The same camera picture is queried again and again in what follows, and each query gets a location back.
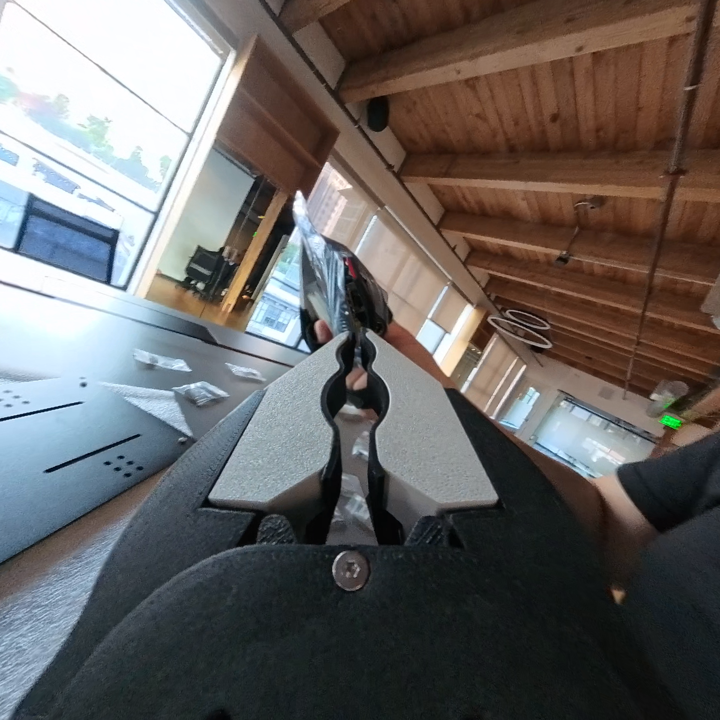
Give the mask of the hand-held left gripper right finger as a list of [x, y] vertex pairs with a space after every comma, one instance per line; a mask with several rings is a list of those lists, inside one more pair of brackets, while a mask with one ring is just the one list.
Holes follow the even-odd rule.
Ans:
[[363, 333], [369, 433], [367, 505], [380, 545], [419, 520], [498, 507], [498, 493], [446, 389], [373, 332]]

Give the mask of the black office chair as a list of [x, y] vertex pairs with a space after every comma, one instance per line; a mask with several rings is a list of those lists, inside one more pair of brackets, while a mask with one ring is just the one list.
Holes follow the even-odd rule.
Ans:
[[118, 229], [30, 194], [12, 249], [23, 257], [110, 285], [119, 239]]

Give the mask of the black metal base plate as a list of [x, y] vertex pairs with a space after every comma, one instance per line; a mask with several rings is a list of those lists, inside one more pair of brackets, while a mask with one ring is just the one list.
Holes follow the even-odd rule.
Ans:
[[85, 377], [1, 381], [1, 561], [172, 465], [194, 437], [114, 385]]

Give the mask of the person's right hand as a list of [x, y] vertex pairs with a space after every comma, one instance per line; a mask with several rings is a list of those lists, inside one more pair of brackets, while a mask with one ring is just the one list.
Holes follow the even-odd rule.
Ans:
[[[334, 332], [323, 319], [314, 322], [313, 332], [320, 346], [329, 343], [334, 337]], [[389, 345], [399, 347], [398, 344], [402, 344], [402, 341], [405, 339], [405, 330], [396, 322], [392, 322], [380, 337]], [[346, 376], [346, 388], [350, 393], [360, 395], [367, 389], [369, 377], [367, 370], [369, 366], [369, 355], [365, 353], [365, 355], [361, 356], [360, 364], [355, 366]]]

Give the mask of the white foam sheet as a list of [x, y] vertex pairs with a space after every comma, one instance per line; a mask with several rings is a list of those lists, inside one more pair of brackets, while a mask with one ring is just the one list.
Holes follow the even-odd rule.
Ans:
[[[167, 423], [171, 395], [181, 410], [170, 390], [105, 384], [128, 400], [146, 399], [148, 412]], [[11, 715], [69, 637], [113, 545], [163, 472], [1, 562], [2, 719]]]

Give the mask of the silver plastic parts bag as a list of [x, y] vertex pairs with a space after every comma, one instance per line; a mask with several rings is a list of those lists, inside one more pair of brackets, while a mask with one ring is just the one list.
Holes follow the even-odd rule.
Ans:
[[385, 337], [392, 319], [372, 274], [347, 248], [314, 227], [301, 192], [293, 201], [300, 234], [300, 317], [313, 354], [289, 382], [283, 402], [289, 469], [280, 470], [279, 512], [311, 544], [326, 541], [341, 494], [341, 438], [336, 417], [348, 396], [373, 410], [366, 503], [376, 540], [399, 545], [406, 532], [390, 509], [390, 455], [381, 449], [400, 409]]

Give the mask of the large office windows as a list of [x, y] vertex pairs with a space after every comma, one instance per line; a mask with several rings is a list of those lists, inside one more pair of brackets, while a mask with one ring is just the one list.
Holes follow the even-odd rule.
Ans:
[[[463, 241], [335, 91], [283, 1], [2, 1], [1, 282], [118, 291], [305, 349], [292, 204], [355, 252], [444, 368], [482, 319]], [[120, 231], [112, 283], [13, 252], [34, 194]]]

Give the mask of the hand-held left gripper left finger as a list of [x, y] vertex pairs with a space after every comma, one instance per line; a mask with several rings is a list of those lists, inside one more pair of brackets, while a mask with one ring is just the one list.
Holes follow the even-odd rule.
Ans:
[[323, 545], [341, 489], [335, 417], [347, 399], [349, 335], [339, 335], [267, 386], [208, 495], [220, 509], [280, 515]]

